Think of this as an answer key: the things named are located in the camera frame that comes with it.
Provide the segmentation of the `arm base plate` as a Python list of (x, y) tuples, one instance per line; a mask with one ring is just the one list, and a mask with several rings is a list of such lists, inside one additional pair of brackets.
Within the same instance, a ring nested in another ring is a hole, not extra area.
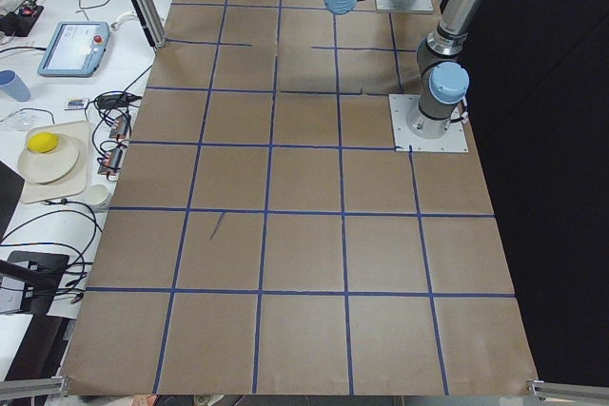
[(432, 0), (376, 0), (376, 11), (407, 14), (432, 14)]
[(440, 121), (427, 118), (418, 94), (390, 94), (389, 105), (394, 149), (400, 152), (467, 153), (464, 127), (455, 107)]

